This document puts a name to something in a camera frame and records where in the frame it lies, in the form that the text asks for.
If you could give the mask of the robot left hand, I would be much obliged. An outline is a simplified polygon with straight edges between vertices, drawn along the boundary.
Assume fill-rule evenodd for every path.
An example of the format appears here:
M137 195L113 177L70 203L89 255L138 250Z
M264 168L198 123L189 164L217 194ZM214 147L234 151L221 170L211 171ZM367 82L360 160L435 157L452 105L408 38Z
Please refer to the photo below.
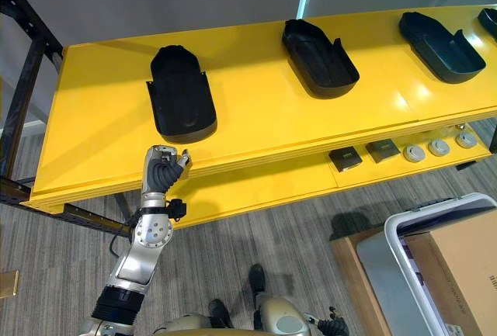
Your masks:
M142 193L166 194L191 164L192 160L187 149L179 153L175 147L153 145L148 149L144 159Z

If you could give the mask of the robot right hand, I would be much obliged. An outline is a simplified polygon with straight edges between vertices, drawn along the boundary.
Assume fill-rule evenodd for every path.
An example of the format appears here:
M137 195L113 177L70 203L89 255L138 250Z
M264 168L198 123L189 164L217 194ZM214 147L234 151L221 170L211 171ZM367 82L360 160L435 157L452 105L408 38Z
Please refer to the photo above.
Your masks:
M329 319L318 319L310 313L304 313L304 318L309 324L313 324L325 336L349 336L349 328L343 317L340 317L336 308L328 308Z

